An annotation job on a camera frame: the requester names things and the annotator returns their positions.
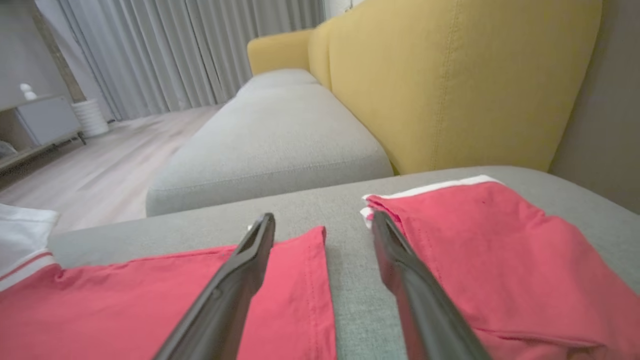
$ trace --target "folded red shirt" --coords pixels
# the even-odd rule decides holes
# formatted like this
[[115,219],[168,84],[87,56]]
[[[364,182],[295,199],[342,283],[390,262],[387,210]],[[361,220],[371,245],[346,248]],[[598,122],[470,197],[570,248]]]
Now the folded red shirt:
[[640,299],[580,231],[486,176],[365,197],[495,359],[640,359]]
[[[0,292],[0,358],[152,359],[233,249],[47,265]],[[336,358],[324,227],[274,245],[238,358]]]

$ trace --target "gray sofa cushion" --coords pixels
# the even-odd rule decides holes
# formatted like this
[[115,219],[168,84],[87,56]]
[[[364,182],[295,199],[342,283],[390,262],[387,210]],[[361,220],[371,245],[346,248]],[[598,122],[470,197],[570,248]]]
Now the gray sofa cushion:
[[302,69],[281,69],[263,72],[251,78],[236,96],[247,96],[256,91],[281,88],[283,86],[319,84],[308,71]]
[[276,216],[276,240],[326,226],[326,254],[340,359],[398,359],[404,343],[393,296],[380,281],[371,235],[359,211],[367,193],[391,194],[479,174],[507,184],[550,215],[575,224],[604,261],[640,292],[640,218],[543,172],[476,167],[391,177],[288,193],[212,208],[74,231],[50,240],[66,267],[108,264],[239,242],[261,213]]
[[160,171],[147,215],[392,176],[387,155],[318,84],[237,96]]

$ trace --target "red stripe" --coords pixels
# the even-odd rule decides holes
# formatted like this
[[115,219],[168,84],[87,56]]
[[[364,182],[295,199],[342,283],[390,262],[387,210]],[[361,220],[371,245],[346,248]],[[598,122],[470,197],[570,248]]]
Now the red stripe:
[[36,261],[37,259],[40,258],[44,258],[45,256],[52,256],[53,254],[51,254],[51,252],[43,252],[42,254],[36,255],[33,258],[23,262],[22,264],[20,264],[20,266],[18,266],[17,268],[11,270],[10,272],[8,272],[7,274],[4,274],[3,276],[0,277],[0,281],[5,280],[7,277],[15,274],[18,270],[20,270],[21,268],[24,268],[25,266],[31,264],[32,262]]

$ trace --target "cabinet door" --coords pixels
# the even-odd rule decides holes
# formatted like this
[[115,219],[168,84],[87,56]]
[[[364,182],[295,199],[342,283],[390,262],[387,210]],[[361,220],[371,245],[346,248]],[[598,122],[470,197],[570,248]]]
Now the cabinet door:
[[62,96],[30,102],[18,107],[18,111],[39,145],[80,130],[76,114]]

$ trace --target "curtain fold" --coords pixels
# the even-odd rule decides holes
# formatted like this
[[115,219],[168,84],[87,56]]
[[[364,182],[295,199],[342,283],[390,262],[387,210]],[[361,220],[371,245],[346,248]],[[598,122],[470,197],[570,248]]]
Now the curtain fold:
[[251,78],[251,39],[324,19],[322,0],[59,2],[123,119],[225,102]]

